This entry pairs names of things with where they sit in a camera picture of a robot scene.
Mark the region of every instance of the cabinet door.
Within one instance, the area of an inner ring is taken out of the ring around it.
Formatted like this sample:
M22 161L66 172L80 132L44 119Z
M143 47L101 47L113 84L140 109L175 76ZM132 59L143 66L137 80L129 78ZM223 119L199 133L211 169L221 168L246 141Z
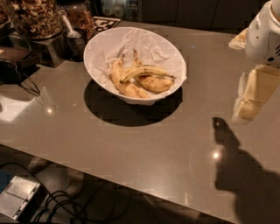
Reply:
M240 32L262 7L260 0L220 0L213 21L213 29L224 32Z
M175 25L178 0L142 0L142 22Z
M178 0L176 26L209 30L218 0Z

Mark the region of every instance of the white bowl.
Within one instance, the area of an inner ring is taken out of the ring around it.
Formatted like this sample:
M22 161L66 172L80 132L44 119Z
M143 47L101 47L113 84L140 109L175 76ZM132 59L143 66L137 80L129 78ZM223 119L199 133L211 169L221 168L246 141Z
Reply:
M176 77L175 84L160 94L148 91L149 99L125 96L115 88L109 78L111 62L124 54L124 67L133 60L133 49L144 64L159 66ZM154 32L133 27L119 27L102 31L90 39L84 52L86 69L94 81L112 95L129 104L152 105L173 94L186 80L186 63L178 49Z

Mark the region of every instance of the banana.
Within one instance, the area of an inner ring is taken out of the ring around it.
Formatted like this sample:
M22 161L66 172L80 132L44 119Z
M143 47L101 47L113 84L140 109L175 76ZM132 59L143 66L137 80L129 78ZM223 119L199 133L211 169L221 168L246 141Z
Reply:
M168 76L172 79L175 79L173 75L168 74L164 69L160 67L141 64L130 66L124 69L121 76L121 82L126 82L141 75Z
M134 55L134 60L132 62L132 66L133 67L141 66L142 62L138 58L138 54L136 50L134 50L133 55ZM156 93L162 93L168 90L174 84L174 80L172 79L166 79L165 77L153 77L150 75L136 76L135 79L144 88Z
M124 83L120 82L121 74L123 71L123 56L116 59L112 64L110 78L113 81L115 87L123 94L133 98L150 98L148 93L141 87L136 86L130 81Z

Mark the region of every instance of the dark floor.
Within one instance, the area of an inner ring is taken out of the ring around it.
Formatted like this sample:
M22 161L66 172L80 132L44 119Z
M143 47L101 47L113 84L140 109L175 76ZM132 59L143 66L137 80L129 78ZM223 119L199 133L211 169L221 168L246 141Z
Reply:
M24 167L29 164L32 156L1 144L0 155L0 165L13 162L23 166L9 164L2 169L3 171L13 175L30 177ZM53 193L53 198L50 198L49 194L45 196L41 206L36 211L33 211L35 214L32 216L30 222L228 224L226 221L215 219L192 209L175 205L148 194L133 191L129 188L89 175L85 175L82 193L70 203L71 200L62 192L67 188L67 169L57 164L49 165L37 174L36 178L42 183L45 189ZM45 210L45 205L48 210L42 216L39 216L39 212ZM0 216L0 223L12 223L12 221Z

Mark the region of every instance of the table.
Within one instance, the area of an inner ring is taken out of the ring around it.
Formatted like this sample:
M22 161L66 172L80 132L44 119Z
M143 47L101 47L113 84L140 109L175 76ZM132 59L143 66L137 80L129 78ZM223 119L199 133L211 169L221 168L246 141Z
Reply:
M151 107L128 105L93 83L82 62L41 66L31 77L40 97L0 87L0 144L227 221L265 223L265 217L276 223L279 89L252 123L233 125L239 78L255 66L244 51L228 48L233 35L124 21L118 26L170 40L187 62L182 88ZM238 149L226 141L233 153L224 151L230 165L221 168L213 117L227 121L241 143Z

